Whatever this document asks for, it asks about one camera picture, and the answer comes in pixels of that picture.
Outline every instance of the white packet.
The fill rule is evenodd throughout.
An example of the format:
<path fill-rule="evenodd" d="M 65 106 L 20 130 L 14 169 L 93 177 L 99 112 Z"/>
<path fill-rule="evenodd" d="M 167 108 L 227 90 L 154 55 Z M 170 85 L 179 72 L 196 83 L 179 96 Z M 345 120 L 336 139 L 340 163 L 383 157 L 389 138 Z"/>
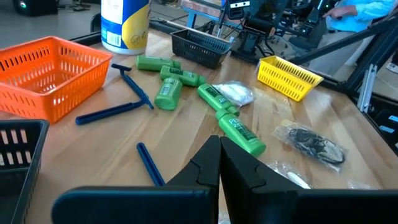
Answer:
<path fill-rule="evenodd" d="M 228 81 L 213 85 L 223 96 L 237 108 L 254 101 L 253 91 L 239 81 Z"/>
<path fill-rule="evenodd" d="M 304 189 L 313 188 L 310 184 L 308 184 L 308 180 L 302 177 L 299 171 L 290 164 L 275 161 L 273 163 L 267 164 L 267 166 Z"/>

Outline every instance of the light blue shirt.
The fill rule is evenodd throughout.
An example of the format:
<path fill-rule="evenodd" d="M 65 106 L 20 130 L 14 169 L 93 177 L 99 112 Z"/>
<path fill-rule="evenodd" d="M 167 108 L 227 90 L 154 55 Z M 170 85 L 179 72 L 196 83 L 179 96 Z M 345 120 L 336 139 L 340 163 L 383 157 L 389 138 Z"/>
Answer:
<path fill-rule="evenodd" d="M 394 0 L 342 0 L 336 7 L 355 6 L 357 16 L 343 16 L 342 20 L 326 18 L 329 30 L 361 32 L 366 30 L 373 19 L 386 16 L 394 7 Z"/>

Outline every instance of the black plastic part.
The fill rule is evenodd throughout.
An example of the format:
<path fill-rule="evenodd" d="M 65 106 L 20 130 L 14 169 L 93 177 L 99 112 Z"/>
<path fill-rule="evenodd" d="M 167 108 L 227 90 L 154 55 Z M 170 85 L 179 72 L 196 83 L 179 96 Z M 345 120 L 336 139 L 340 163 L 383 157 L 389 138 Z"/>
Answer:
<path fill-rule="evenodd" d="M 54 203 L 54 224 L 216 224 L 221 144 L 212 136 L 163 187 L 82 187 Z"/>
<path fill-rule="evenodd" d="M 306 190 L 221 137 L 221 181 L 231 223 L 389 223 L 396 190 Z"/>
<path fill-rule="evenodd" d="M 191 30 L 171 34 L 173 53 L 208 68 L 217 68 L 231 49 L 231 44 Z"/>
<path fill-rule="evenodd" d="M 397 190 L 306 190 L 226 137 L 211 136 L 163 187 L 84 187 L 61 195 L 54 224 L 217 223 L 219 174 L 231 223 L 390 223 Z"/>
<path fill-rule="evenodd" d="M 65 192 L 52 208 L 54 224 L 216 224 L 206 186 L 80 187 Z"/>
<path fill-rule="evenodd" d="M 25 223 L 49 123 L 0 121 L 0 223 Z"/>

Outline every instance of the green bottle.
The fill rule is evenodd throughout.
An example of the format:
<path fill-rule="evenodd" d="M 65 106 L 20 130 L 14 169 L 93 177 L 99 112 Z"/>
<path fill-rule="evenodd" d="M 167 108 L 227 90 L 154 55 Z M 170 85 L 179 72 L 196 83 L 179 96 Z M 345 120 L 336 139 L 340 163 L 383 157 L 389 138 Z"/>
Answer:
<path fill-rule="evenodd" d="M 226 110 L 219 110 L 216 113 L 216 118 L 218 126 L 225 132 L 225 135 L 252 156 L 258 157 L 266 150 L 263 141 L 257 138 L 237 116 Z"/>
<path fill-rule="evenodd" d="M 193 72 L 184 71 L 178 68 L 163 66 L 160 71 L 160 78 L 165 79 L 168 77 L 179 78 L 182 84 L 189 86 L 200 86 L 206 83 L 206 78 Z"/>
<path fill-rule="evenodd" d="M 182 89 L 182 83 L 178 78 L 166 78 L 162 87 L 156 94 L 155 105 L 162 110 L 175 110 Z"/>
<path fill-rule="evenodd" d="M 136 59 L 138 70 L 150 70 L 160 72 L 163 65 L 173 68 L 181 68 L 181 62 L 167 58 L 157 58 L 139 55 Z"/>
<path fill-rule="evenodd" d="M 215 111 L 221 109 L 227 110 L 231 114 L 239 116 L 240 112 L 232 102 L 223 96 L 216 88 L 210 84 L 202 84 L 198 87 L 198 94 L 202 97 Z"/>

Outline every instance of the plastic wrapper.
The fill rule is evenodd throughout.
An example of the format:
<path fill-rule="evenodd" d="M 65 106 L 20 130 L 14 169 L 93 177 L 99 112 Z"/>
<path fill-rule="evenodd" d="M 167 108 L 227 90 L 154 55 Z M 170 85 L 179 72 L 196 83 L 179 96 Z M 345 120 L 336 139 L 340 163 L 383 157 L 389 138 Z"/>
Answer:
<path fill-rule="evenodd" d="M 304 189 L 313 188 L 310 184 L 308 184 L 308 180 L 302 177 L 299 171 L 289 164 L 275 161 L 273 163 L 267 164 L 267 166 Z"/>
<path fill-rule="evenodd" d="M 239 81 L 228 81 L 213 86 L 237 108 L 254 101 L 253 91 Z"/>
<path fill-rule="evenodd" d="M 367 184 L 363 184 L 353 180 L 348 181 L 348 188 L 356 190 L 377 190 L 376 188 L 371 187 Z"/>
<path fill-rule="evenodd" d="M 341 171 L 346 160 L 346 150 L 297 123 L 283 120 L 272 135 L 336 172 Z"/>
<path fill-rule="evenodd" d="M 231 224 L 228 212 L 218 211 L 218 224 Z"/>

